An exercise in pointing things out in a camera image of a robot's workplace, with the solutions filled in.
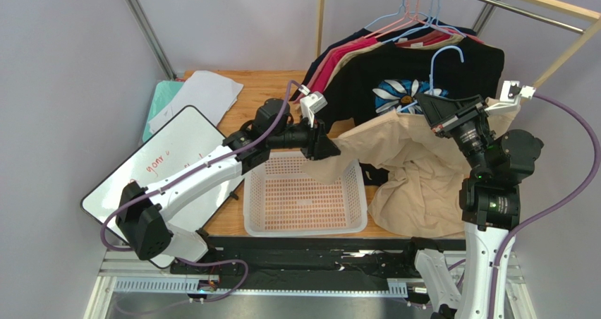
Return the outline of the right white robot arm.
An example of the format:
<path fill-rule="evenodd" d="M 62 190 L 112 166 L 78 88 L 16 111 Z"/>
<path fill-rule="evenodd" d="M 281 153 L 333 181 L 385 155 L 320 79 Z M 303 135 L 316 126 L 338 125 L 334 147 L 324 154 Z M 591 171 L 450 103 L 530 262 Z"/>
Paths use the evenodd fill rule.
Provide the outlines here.
<path fill-rule="evenodd" d="M 471 167 L 459 191 L 465 224 L 466 265 L 459 289 L 437 248 L 420 248 L 415 269 L 425 282 L 433 318 L 503 318 L 509 257 L 520 223 L 519 185 L 535 171 L 544 143 L 513 129 L 496 136 L 478 95 L 451 100 L 418 93 L 415 101 L 440 138 L 455 141 Z"/>

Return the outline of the white plastic perforated basket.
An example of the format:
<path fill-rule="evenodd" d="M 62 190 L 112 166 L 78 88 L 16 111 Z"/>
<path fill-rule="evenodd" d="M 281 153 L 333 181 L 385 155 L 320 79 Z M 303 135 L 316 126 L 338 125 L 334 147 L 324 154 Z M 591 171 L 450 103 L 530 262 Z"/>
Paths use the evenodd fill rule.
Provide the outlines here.
<path fill-rule="evenodd" d="M 368 203 L 359 163 L 332 184 L 305 174 L 299 152 L 273 152 L 245 175 L 243 219 L 256 237 L 302 237 L 358 233 L 368 224 Z"/>

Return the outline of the beige t shirt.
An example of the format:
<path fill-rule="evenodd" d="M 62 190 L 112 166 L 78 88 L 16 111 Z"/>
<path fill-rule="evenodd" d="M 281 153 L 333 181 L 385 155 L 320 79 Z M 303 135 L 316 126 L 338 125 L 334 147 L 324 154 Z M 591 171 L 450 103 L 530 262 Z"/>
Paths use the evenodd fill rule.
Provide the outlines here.
<path fill-rule="evenodd" d="M 387 170 L 368 212 L 376 225 L 400 236 L 460 237 L 462 181 L 471 170 L 452 139 L 438 138 L 422 115 L 387 112 L 335 138 L 338 156 L 308 161 L 302 170 L 334 183 L 353 161 Z"/>

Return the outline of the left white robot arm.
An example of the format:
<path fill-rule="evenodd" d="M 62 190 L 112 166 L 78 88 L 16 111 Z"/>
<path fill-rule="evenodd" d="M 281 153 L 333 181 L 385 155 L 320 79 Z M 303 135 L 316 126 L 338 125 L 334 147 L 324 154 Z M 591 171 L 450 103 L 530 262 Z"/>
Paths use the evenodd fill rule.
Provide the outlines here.
<path fill-rule="evenodd" d="M 299 149 L 306 159 L 323 160 L 340 155 L 316 113 L 327 102 L 320 93 L 300 100 L 302 119 L 289 121 L 290 106 L 281 99 L 267 100 L 238 131 L 199 162 L 163 182 L 123 188 L 120 206 L 112 215 L 126 242 L 140 260 L 169 255 L 196 263 L 208 246 L 197 231 L 170 224 L 185 206 L 214 187 L 247 174 L 269 159 L 275 149 Z"/>

